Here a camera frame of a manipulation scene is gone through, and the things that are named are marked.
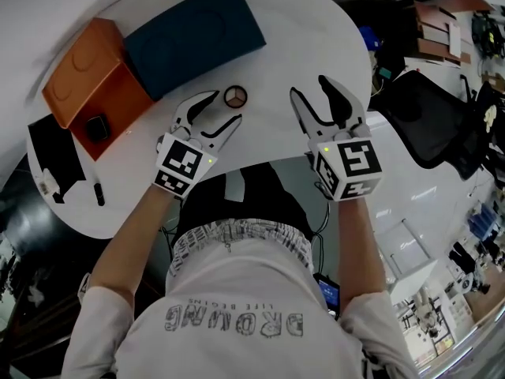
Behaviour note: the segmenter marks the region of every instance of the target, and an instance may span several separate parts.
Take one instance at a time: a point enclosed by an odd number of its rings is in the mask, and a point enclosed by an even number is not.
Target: black chair
[[[486,158],[492,133],[486,132],[484,114],[498,98],[487,82],[475,98],[462,79],[466,103],[410,71],[372,97],[370,110],[389,121],[419,166],[431,169],[446,161],[466,180]]]

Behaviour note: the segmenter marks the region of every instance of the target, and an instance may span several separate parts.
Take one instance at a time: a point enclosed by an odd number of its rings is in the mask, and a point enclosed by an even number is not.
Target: person
[[[484,241],[481,242],[482,246],[485,248],[485,250],[488,252],[489,256],[492,259],[492,262],[495,265],[500,265],[501,264],[501,258],[503,255],[503,251],[500,249],[500,247],[495,243],[494,238],[496,237],[496,234],[489,236],[486,238]]]
[[[449,258],[466,274],[472,277],[473,292],[481,292],[486,295],[489,292],[490,284],[485,282],[484,272],[481,266],[463,248],[461,243],[456,242],[449,252]]]
[[[224,199],[224,175],[190,192],[166,296],[134,321],[135,292],[174,202],[147,189],[92,271],[62,378],[418,377],[365,200],[339,203],[335,321],[312,277],[305,212],[270,164],[241,173],[241,203]]]
[[[431,338],[436,338],[439,335],[437,328],[439,319],[436,315],[433,300],[429,297],[426,287],[421,287],[413,296],[413,304],[415,306],[414,314],[422,332],[424,334],[428,333]]]

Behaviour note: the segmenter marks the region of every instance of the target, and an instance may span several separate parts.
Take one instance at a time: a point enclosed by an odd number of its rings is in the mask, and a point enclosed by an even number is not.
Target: black cable
[[[324,195],[329,201],[333,201],[333,198],[327,194],[326,188],[321,181],[314,182],[314,186]]]
[[[170,235],[175,235],[175,230],[177,230],[177,228],[179,227],[179,222],[181,221],[181,211],[182,211],[182,200],[179,200],[179,221],[177,222],[177,224],[172,227],[170,230],[167,230],[166,227],[164,226],[161,226],[160,229],[158,231],[160,231],[161,233],[163,233],[163,235],[165,236],[165,239],[166,239],[166,243],[168,245],[168,251],[170,252],[170,261],[172,261],[174,259],[174,248],[172,247],[172,245],[170,244]]]
[[[326,194],[326,190],[323,186],[323,183],[321,181],[316,181],[314,182],[314,186],[324,195],[326,199],[329,201],[333,201],[333,198],[329,197]],[[321,235],[321,232],[326,229],[326,226],[328,225],[328,221],[330,220],[330,202],[326,203],[326,214],[324,215],[323,222],[319,228],[313,232],[314,236],[312,237],[312,248],[314,247],[314,242],[316,239],[319,239],[320,242],[320,251],[319,251],[319,264],[318,264],[318,273],[320,274],[323,271],[323,266],[324,266],[324,239],[323,236]]]
[[[320,252],[319,252],[319,269],[318,273],[321,274],[323,272],[324,266],[324,239],[320,234],[317,235],[320,241]]]
[[[166,244],[168,245],[168,252],[170,253],[170,262],[171,262],[174,259],[174,252],[172,251],[172,246],[170,245],[170,238],[168,237],[168,234],[169,234],[168,230],[164,226],[161,226],[158,231],[163,233],[163,236],[165,236]]]

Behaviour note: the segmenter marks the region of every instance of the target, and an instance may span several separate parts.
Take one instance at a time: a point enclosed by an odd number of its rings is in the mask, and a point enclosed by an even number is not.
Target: orange box
[[[97,160],[153,101],[125,63],[122,35],[111,20],[93,18],[42,90],[58,124]],[[86,122],[105,114],[110,136],[92,142]]]

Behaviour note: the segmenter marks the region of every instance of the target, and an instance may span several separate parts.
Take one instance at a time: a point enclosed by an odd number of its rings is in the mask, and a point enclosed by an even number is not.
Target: small round object
[[[247,91],[240,85],[232,85],[224,92],[224,102],[235,110],[242,108],[247,103]]]

